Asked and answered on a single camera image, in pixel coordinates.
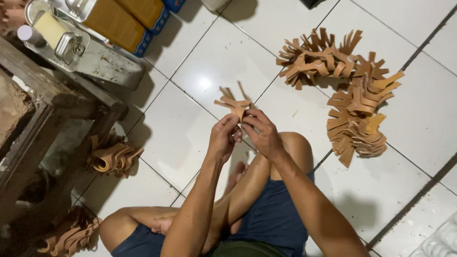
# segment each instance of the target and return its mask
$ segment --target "wooden plank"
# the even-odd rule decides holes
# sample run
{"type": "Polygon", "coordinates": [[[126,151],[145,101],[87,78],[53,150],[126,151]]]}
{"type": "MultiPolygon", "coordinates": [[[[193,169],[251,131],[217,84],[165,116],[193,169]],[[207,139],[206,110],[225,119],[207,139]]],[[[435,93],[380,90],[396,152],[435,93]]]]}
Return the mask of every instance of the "wooden plank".
{"type": "Polygon", "coordinates": [[[17,251],[20,250],[21,245],[30,245],[48,228],[55,217],[66,213],[68,196],[75,185],[87,177],[96,176],[97,173],[85,170],[86,159],[91,152],[90,137],[97,134],[101,138],[108,133],[120,115],[121,113],[108,111],[94,121],[90,131],[76,149],[76,154],[65,167],[62,176],[47,193],[46,199],[15,221],[15,224],[20,224],[21,227],[20,234],[16,235],[16,241],[9,245],[9,250],[16,251],[15,256],[20,255],[17,251]]]}
{"type": "Polygon", "coordinates": [[[0,188],[0,226],[9,224],[16,217],[16,200],[20,197],[22,190],[30,183],[35,170],[45,156],[51,144],[62,130],[67,117],[52,112],[43,112],[39,118],[42,122],[39,130],[29,145],[24,145],[26,150],[17,157],[17,165],[10,166],[8,176],[2,179],[0,188]]]}
{"type": "Polygon", "coordinates": [[[34,111],[30,96],[0,70],[0,160],[9,152],[34,111]]]}
{"type": "Polygon", "coordinates": [[[84,89],[86,89],[90,94],[95,96],[99,101],[103,104],[108,106],[111,111],[113,112],[124,112],[127,106],[124,104],[122,100],[114,96],[113,94],[109,93],[105,89],[94,85],[94,83],[90,82],[86,78],[82,77],[81,75],[75,72],[67,72],[61,68],[59,68],[65,75],[67,75],[70,79],[74,82],[80,84],[84,89]]]}
{"type": "Polygon", "coordinates": [[[27,150],[28,146],[35,138],[35,135],[39,132],[40,127],[52,111],[52,108],[49,105],[46,105],[43,101],[37,100],[36,103],[37,109],[33,117],[30,119],[22,134],[16,139],[15,143],[3,160],[0,169],[0,190],[5,186],[9,177],[11,177],[11,172],[14,171],[19,163],[19,160],[23,157],[24,152],[27,150]]]}
{"type": "Polygon", "coordinates": [[[78,97],[56,78],[0,37],[0,64],[37,92],[47,103],[73,107],[78,97]]]}

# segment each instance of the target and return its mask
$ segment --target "tile grout line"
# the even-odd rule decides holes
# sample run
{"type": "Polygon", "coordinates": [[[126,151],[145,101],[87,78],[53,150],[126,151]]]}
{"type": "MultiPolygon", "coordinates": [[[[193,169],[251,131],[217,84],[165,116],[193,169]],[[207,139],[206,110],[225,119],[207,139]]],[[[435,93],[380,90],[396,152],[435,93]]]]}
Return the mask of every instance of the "tile grout line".
{"type": "Polygon", "coordinates": [[[434,60],[436,63],[438,63],[441,67],[443,67],[444,69],[446,69],[447,71],[449,71],[450,73],[452,73],[454,76],[457,77],[457,74],[454,73],[452,70],[450,70],[449,68],[447,68],[446,66],[444,66],[444,64],[440,63],[437,59],[433,58],[431,55],[429,55],[426,51],[422,51],[425,55],[427,55],[428,57],[430,57],[432,60],[434,60]]]}
{"type": "Polygon", "coordinates": [[[183,63],[187,60],[187,58],[189,58],[189,55],[191,55],[191,53],[194,51],[195,47],[197,47],[197,45],[200,43],[200,41],[205,37],[206,33],[208,33],[208,31],[211,29],[211,27],[214,25],[214,23],[218,20],[218,18],[221,16],[220,13],[218,13],[218,16],[216,17],[216,19],[214,19],[214,21],[212,21],[211,25],[208,27],[208,29],[205,31],[205,33],[202,35],[202,37],[198,40],[198,42],[194,45],[194,47],[192,47],[192,50],[190,50],[190,52],[186,55],[186,57],[182,60],[182,62],[178,65],[178,67],[175,69],[175,71],[173,72],[173,74],[171,75],[170,77],[170,80],[173,78],[173,76],[175,76],[176,72],[178,72],[179,68],[181,68],[181,66],[183,65],[183,63]]]}
{"type": "Polygon", "coordinates": [[[170,207],[176,202],[176,200],[179,198],[180,195],[181,195],[181,193],[179,193],[178,196],[175,198],[175,200],[170,204],[170,207]]]}
{"type": "Polygon", "coordinates": [[[149,165],[149,163],[147,163],[145,160],[143,160],[141,158],[141,156],[139,157],[144,163],[146,163],[147,166],[149,166],[149,168],[151,168],[155,173],[157,173],[157,175],[159,175],[159,177],[161,177],[163,180],[165,180],[172,188],[174,188],[176,190],[176,192],[179,193],[179,190],[177,188],[175,188],[175,186],[173,186],[170,182],[168,182],[168,180],[166,180],[160,173],[158,173],[151,165],[149,165]]]}
{"type": "Polygon", "coordinates": [[[157,96],[152,100],[152,102],[149,104],[149,106],[146,108],[146,110],[143,112],[143,114],[138,118],[138,120],[135,122],[135,124],[130,128],[129,132],[127,133],[127,136],[128,134],[132,131],[132,129],[136,126],[136,124],[138,123],[138,121],[140,121],[140,119],[144,116],[144,114],[146,113],[146,111],[149,109],[149,107],[152,105],[152,103],[157,99],[157,97],[160,95],[160,93],[162,92],[162,90],[167,86],[168,82],[172,82],[173,84],[175,84],[177,86],[177,84],[175,82],[173,82],[171,79],[173,78],[173,76],[176,74],[176,72],[179,70],[179,68],[182,66],[182,64],[187,60],[187,58],[189,57],[189,55],[193,52],[193,50],[195,49],[195,47],[200,43],[200,41],[203,39],[203,37],[206,35],[206,33],[209,31],[209,29],[213,26],[213,24],[216,22],[216,20],[221,16],[221,13],[218,13],[218,16],[216,17],[216,19],[214,19],[214,21],[212,21],[211,25],[208,27],[208,29],[205,31],[205,33],[202,35],[202,37],[198,40],[198,42],[195,44],[195,46],[192,48],[192,50],[190,50],[190,52],[186,55],[186,57],[181,61],[181,63],[178,65],[178,67],[175,69],[175,71],[173,72],[173,74],[171,75],[171,77],[167,77],[165,74],[163,74],[158,68],[156,68],[152,63],[150,63],[148,60],[146,60],[145,58],[143,58],[143,60],[145,60],[147,63],[149,63],[154,69],[158,70],[165,78],[168,79],[167,83],[165,84],[164,87],[162,87],[162,89],[160,90],[160,92],[157,94],[157,96]]]}
{"type": "Polygon", "coordinates": [[[235,28],[241,30],[246,36],[248,36],[249,38],[251,38],[254,42],[256,42],[258,45],[260,45],[263,49],[265,49],[267,52],[271,53],[274,57],[278,58],[277,55],[275,55],[274,53],[272,53],[270,50],[268,50],[265,46],[263,46],[261,43],[259,43],[256,39],[254,39],[250,34],[248,34],[244,29],[240,28],[238,25],[236,25],[235,23],[233,23],[231,20],[229,20],[227,17],[225,17],[222,13],[221,13],[221,16],[222,18],[224,18],[226,21],[230,22],[233,26],[235,26],[235,28]]]}
{"type": "Polygon", "coordinates": [[[454,193],[451,189],[449,189],[445,184],[443,184],[441,181],[439,182],[442,186],[444,186],[447,190],[449,190],[453,195],[457,196],[457,193],[454,193]]]}
{"type": "MultiPolygon", "coordinates": [[[[430,43],[432,38],[443,28],[446,24],[446,22],[454,15],[454,13],[457,11],[457,5],[446,15],[446,17],[440,22],[440,24],[435,28],[435,30],[427,37],[427,39],[418,47],[416,52],[409,58],[409,60],[405,63],[405,65],[400,69],[405,71],[408,66],[413,62],[413,60],[423,51],[425,46],[430,43]]],[[[430,58],[432,58],[434,61],[436,61],[438,64],[440,64],[442,67],[444,67],[446,70],[450,71],[447,67],[445,67],[443,64],[438,62],[436,59],[431,57],[427,52],[424,52],[426,55],[428,55],[430,58]]],[[[396,148],[394,148],[391,144],[387,143],[390,147],[392,147],[394,150],[396,150],[401,156],[409,160],[414,166],[419,168],[421,171],[423,171],[426,175],[431,177],[427,172],[422,170],[420,167],[418,167],[414,162],[412,162],[410,159],[408,159],[406,156],[404,156],[400,151],[398,151],[396,148]]],[[[372,248],[378,244],[383,237],[387,235],[387,233],[406,215],[408,212],[416,205],[420,199],[425,196],[426,193],[428,193],[432,187],[434,187],[436,184],[441,183],[441,179],[455,166],[457,163],[457,153],[441,168],[441,170],[438,171],[438,173],[431,177],[429,182],[411,199],[411,201],[403,207],[403,209],[396,215],[394,218],[370,241],[370,243],[367,244],[367,249],[372,250],[372,248]]]]}
{"type": "Polygon", "coordinates": [[[386,226],[367,244],[367,250],[371,250],[383,237],[404,217],[410,210],[457,164],[457,153],[430,179],[425,186],[403,207],[403,209],[387,223],[386,226]]]}
{"type": "Polygon", "coordinates": [[[378,19],[378,17],[374,16],[372,13],[370,13],[368,10],[366,10],[365,8],[363,8],[361,5],[359,5],[358,3],[354,2],[354,0],[349,0],[351,1],[353,4],[355,4],[356,6],[358,6],[360,9],[364,10],[367,14],[369,14],[371,17],[375,18],[377,21],[379,21],[380,23],[382,23],[384,26],[386,26],[388,29],[390,29],[391,31],[393,31],[395,34],[399,35],[401,38],[403,38],[404,40],[406,40],[408,43],[410,43],[411,45],[413,45],[414,47],[417,48],[417,46],[415,44],[413,44],[411,41],[409,41],[407,38],[405,38],[404,36],[402,36],[400,33],[398,33],[396,30],[392,29],[389,25],[387,25],[386,23],[384,23],[383,21],[381,21],[380,19],[378,19]]]}
{"type": "Polygon", "coordinates": [[[316,171],[319,169],[319,167],[324,163],[324,161],[333,153],[332,149],[324,156],[324,158],[316,165],[316,167],[313,169],[313,171],[316,171]]]}
{"type": "Polygon", "coordinates": [[[147,110],[149,109],[149,107],[151,107],[152,103],[157,99],[157,97],[159,97],[160,93],[162,92],[162,90],[168,85],[168,83],[170,82],[171,80],[168,79],[167,83],[165,83],[165,85],[160,89],[159,93],[154,97],[154,99],[152,100],[152,102],[148,105],[148,107],[144,110],[144,112],[141,114],[141,116],[138,118],[138,120],[135,122],[135,124],[130,128],[130,130],[125,134],[125,136],[128,138],[128,135],[130,134],[130,132],[132,131],[132,129],[137,125],[137,123],[140,121],[140,119],[144,116],[144,114],[147,112],[147,110]]]}
{"type": "Polygon", "coordinates": [[[425,172],[421,167],[417,166],[412,160],[410,160],[408,157],[406,157],[404,154],[402,154],[399,150],[397,150],[397,148],[393,147],[389,142],[386,142],[386,144],[389,145],[390,147],[392,147],[392,149],[394,149],[395,151],[397,151],[401,156],[403,156],[403,158],[405,158],[409,162],[411,162],[416,168],[420,169],[420,171],[425,173],[429,178],[432,178],[432,176],[430,176],[427,172],[425,172]]]}
{"type": "Polygon", "coordinates": [[[327,18],[328,15],[330,15],[330,13],[333,11],[333,9],[338,5],[338,3],[340,2],[341,0],[338,0],[338,2],[336,2],[336,4],[332,7],[332,9],[330,9],[330,11],[327,13],[327,15],[320,21],[320,23],[316,26],[315,29],[317,29],[323,22],[324,20],[327,18]]]}
{"type": "MultiPolygon", "coordinates": [[[[432,40],[432,38],[446,25],[446,22],[448,22],[448,20],[452,17],[452,15],[454,15],[454,13],[457,11],[457,5],[454,6],[454,8],[452,8],[452,10],[446,15],[446,17],[444,17],[444,19],[440,22],[440,24],[438,24],[438,26],[433,30],[433,32],[427,37],[427,39],[425,39],[425,41],[422,43],[422,45],[420,45],[416,52],[414,52],[414,54],[410,57],[410,59],[405,63],[405,65],[403,65],[403,67],[401,68],[401,70],[406,70],[406,68],[413,62],[414,59],[416,59],[416,57],[422,52],[422,50],[427,46],[427,44],[430,43],[430,41],[432,40]]],[[[435,60],[437,63],[439,63],[441,66],[443,66],[444,68],[446,68],[443,64],[441,64],[440,62],[438,62],[437,60],[435,60]]]]}
{"type": "Polygon", "coordinates": [[[88,186],[86,186],[86,188],[84,189],[84,191],[79,195],[79,197],[76,198],[76,201],[78,202],[81,197],[83,197],[84,193],[89,189],[90,185],[92,185],[92,183],[95,181],[95,179],[98,177],[98,174],[95,175],[95,177],[92,179],[92,181],[89,183],[88,186]]]}
{"type": "Polygon", "coordinates": [[[187,183],[187,185],[184,187],[184,189],[181,192],[179,192],[179,194],[182,194],[182,192],[184,192],[184,190],[192,183],[192,180],[194,180],[194,178],[198,176],[198,174],[200,173],[201,170],[202,169],[199,169],[197,171],[197,173],[192,177],[192,179],[189,181],[189,183],[187,183]]]}
{"type": "MultiPolygon", "coordinates": [[[[316,26],[315,29],[317,29],[323,22],[324,20],[327,18],[327,16],[333,11],[333,9],[336,7],[336,5],[340,2],[341,0],[338,0],[338,2],[336,2],[336,4],[332,7],[332,9],[330,9],[330,11],[327,13],[327,15],[325,15],[325,17],[319,22],[319,24],[316,26]]],[[[260,100],[260,98],[262,98],[263,94],[268,90],[268,88],[270,88],[270,86],[273,84],[273,82],[275,82],[276,78],[278,78],[279,74],[285,69],[286,67],[283,67],[282,70],[278,73],[278,75],[276,75],[276,77],[273,79],[273,81],[268,85],[268,87],[262,92],[262,94],[259,96],[259,98],[254,102],[254,105],[257,103],[257,101],[260,100]]]]}

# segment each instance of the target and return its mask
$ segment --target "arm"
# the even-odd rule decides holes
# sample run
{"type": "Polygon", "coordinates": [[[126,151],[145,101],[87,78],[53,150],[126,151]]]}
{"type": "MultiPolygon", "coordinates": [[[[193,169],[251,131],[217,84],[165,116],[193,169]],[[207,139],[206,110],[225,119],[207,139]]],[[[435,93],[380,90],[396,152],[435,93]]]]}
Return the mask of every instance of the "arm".
{"type": "Polygon", "coordinates": [[[369,256],[350,223],[286,152],[275,125],[260,110],[246,113],[252,116],[245,117],[241,127],[279,171],[303,224],[324,255],[369,256]]]}
{"type": "Polygon", "coordinates": [[[235,142],[241,142],[243,135],[238,127],[238,121],[238,116],[229,114],[211,130],[209,148],[202,169],[171,224],[162,246],[161,257],[198,256],[202,252],[213,214],[214,194],[222,166],[229,160],[235,142]]]}

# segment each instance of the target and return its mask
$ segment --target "navy blue shorts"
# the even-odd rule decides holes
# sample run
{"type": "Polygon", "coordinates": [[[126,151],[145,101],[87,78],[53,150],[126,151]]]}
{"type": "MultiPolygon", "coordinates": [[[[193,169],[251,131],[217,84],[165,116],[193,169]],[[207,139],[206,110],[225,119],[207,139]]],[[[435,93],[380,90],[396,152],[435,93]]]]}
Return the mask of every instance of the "navy blue shorts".
{"type": "MultiPolygon", "coordinates": [[[[314,182],[314,173],[308,174],[314,182]]],[[[244,215],[237,234],[228,241],[262,241],[276,246],[288,257],[301,257],[308,239],[303,222],[283,181],[268,179],[262,194],[244,215]]],[[[139,224],[111,253],[114,257],[160,257],[165,236],[139,224]]]]}

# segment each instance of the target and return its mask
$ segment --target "stack of leather cutouts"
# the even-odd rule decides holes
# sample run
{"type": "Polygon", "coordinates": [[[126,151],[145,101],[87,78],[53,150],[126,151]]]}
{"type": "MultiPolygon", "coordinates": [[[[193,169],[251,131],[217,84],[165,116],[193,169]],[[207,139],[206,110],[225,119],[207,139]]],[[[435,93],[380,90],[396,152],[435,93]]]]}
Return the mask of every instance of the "stack of leather cutouts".
{"type": "Polygon", "coordinates": [[[316,85],[319,77],[341,78],[347,83],[340,84],[339,90],[327,103],[338,110],[329,112],[327,135],[332,142],[340,162],[349,167],[354,152],[361,157],[380,156],[386,151],[387,139],[379,131],[380,123],[386,118],[378,113],[380,105],[393,97],[391,92],[401,84],[402,71],[385,78],[388,69],[382,69],[384,60],[375,62],[376,53],[370,52],[368,60],[352,52],[362,39],[362,31],[351,31],[344,36],[340,47],[335,46],[335,36],[327,35],[320,29],[320,37],[313,30],[310,38],[303,35],[303,44],[298,38],[286,40],[284,52],[276,64],[286,67],[279,76],[286,76],[286,84],[301,90],[303,85],[316,85]]]}
{"type": "Polygon", "coordinates": [[[125,137],[118,136],[114,128],[101,141],[97,135],[91,139],[92,154],[87,159],[89,167],[115,177],[128,178],[134,158],[144,151],[125,142],[125,137]]]}
{"type": "Polygon", "coordinates": [[[55,229],[44,237],[47,246],[37,251],[51,256],[72,256],[80,250],[92,249],[91,235],[101,222],[102,219],[91,218],[83,207],[74,206],[55,229]]]}

